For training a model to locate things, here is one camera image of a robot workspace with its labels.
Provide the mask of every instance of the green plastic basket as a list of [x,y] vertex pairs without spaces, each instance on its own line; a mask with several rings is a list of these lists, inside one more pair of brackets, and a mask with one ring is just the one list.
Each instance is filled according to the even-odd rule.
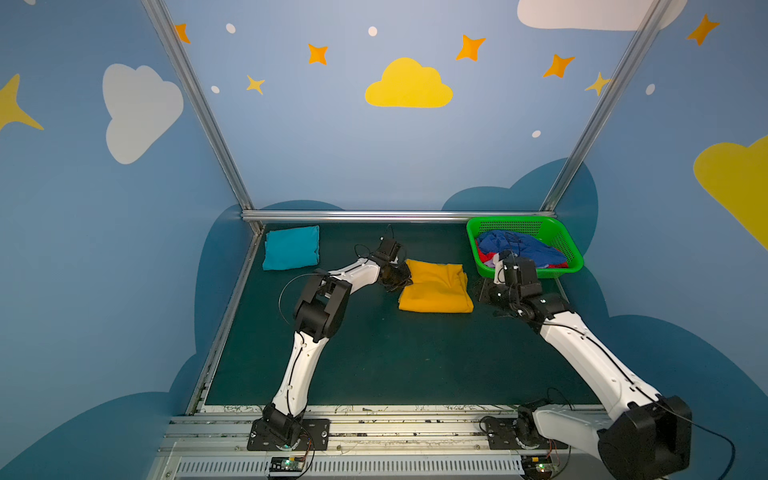
[[487,278],[493,278],[494,270],[480,261],[475,239],[480,233],[489,230],[510,230],[527,233],[550,247],[560,250],[568,259],[568,268],[537,268],[539,278],[558,278],[563,273],[574,273],[584,266],[584,258],[578,252],[576,244],[565,225],[550,217],[476,217],[467,222],[467,235],[475,256],[478,273]]

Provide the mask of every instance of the yellow cloud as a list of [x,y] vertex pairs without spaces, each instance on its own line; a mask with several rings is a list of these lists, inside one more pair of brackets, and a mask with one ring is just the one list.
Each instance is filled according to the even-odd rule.
[[445,107],[453,90],[440,80],[432,67],[422,67],[412,58],[398,58],[384,70],[382,80],[366,90],[366,101],[375,107]]
[[768,248],[768,136],[750,147],[716,144],[707,148],[697,157],[694,174],[704,190]]

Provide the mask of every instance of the blue cloth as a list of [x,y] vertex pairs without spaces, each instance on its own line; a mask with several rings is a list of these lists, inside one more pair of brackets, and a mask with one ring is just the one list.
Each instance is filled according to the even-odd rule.
[[320,227],[273,230],[266,235],[265,270],[288,270],[320,262]]
[[568,261],[560,250],[544,244],[535,237],[507,230],[490,230],[481,233],[478,237],[478,248],[483,253],[511,250],[517,257],[527,257],[536,262],[536,268],[547,268],[547,266]]

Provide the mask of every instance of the red cloth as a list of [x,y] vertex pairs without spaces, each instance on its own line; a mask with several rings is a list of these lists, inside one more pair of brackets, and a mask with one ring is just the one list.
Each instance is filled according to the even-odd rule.
[[[491,260],[493,258],[493,256],[496,254],[496,252],[483,253],[482,250],[480,250],[480,242],[478,242],[477,239],[475,239],[475,245],[478,247],[478,256],[480,257],[480,263],[485,263],[485,262]],[[547,268],[568,268],[568,262],[560,263],[558,265],[550,265]]]
[[475,245],[478,246],[478,255],[480,256],[480,263],[485,263],[493,258],[493,256],[496,254],[496,252],[491,253],[483,253],[482,250],[480,250],[480,242],[478,242],[477,239],[475,239]]

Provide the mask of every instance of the yellow star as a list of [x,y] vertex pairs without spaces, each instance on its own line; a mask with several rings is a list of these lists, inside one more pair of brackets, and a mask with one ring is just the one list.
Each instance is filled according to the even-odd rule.
[[474,61],[478,60],[478,48],[480,48],[480,45],[482,45],[482,42],[484,42],[484,38],[480,38],[479,40],[472,40],[470,37],[464,35],[464,46],[462,47],[462,50],[458,53],[458,57],[456,57],[456,60],[461,60],[462,58],[470,58]]
[[555,55],[554,58],[552,58],[552,66],[549,68],[549,70],[547,70],[547,73],[545,73],[544,76],[548,77],[549,75],[557,75],[558,77],[563,78],[563,75],[565,74],[565,67],[567,67],[574,58],[576,57],[560,58]]
[[589,87],[585,88],[584,91],[587,90],[594,90],[598,93],[598,97],[603,92],[603,87],[608,84],[608,82],[611,81],[610,78],[603,78],[603,73],[598,72],[598,79],[595,83],[590,85]]
[[318,62],[328,65],[326,63],[326,50],[328,50],[328,47],[314,47],[310,45],[310,63]]
[[16,94],[18,93],[18,74],[14,75],[10,81],[0,90],[0,130],[14,121],[29,125],[30,127],[42,130],[40,124],[27,115],[16,103]]
[[707,35],[710,34],[711,31],[714,30],[715,27],[717,27],[719,23],[710,22],[710,19],[705,15],[704,18],[701,19],[701,23],[698,27],[696,27],[696,30],[693,31],[690,35],[688,35],[688,38],[686,40],[695,40],[699,46],[704,43],[704,39],[707,37]]
[[250,80],[250,85],[248,85],[248,88],[246,90],[258,90],[260,94],[264,95],[261,91],[261,84],[264,83],[264,80],[255,81],[253,80],[250,75],[247,75],[248,80]]

